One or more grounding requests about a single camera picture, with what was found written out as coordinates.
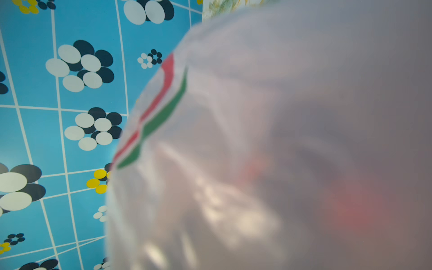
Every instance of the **white plastic bag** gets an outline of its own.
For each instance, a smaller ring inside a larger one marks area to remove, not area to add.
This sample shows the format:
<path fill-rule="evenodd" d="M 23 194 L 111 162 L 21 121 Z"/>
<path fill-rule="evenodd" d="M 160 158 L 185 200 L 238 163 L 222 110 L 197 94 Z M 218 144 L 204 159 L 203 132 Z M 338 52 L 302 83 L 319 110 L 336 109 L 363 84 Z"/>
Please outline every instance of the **white plastic bag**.
<path fill-rule="evenodd" d="M 422 1 L 289 1 L 194 28 L 129 117 L 114 270 L 427 269 Z"/>

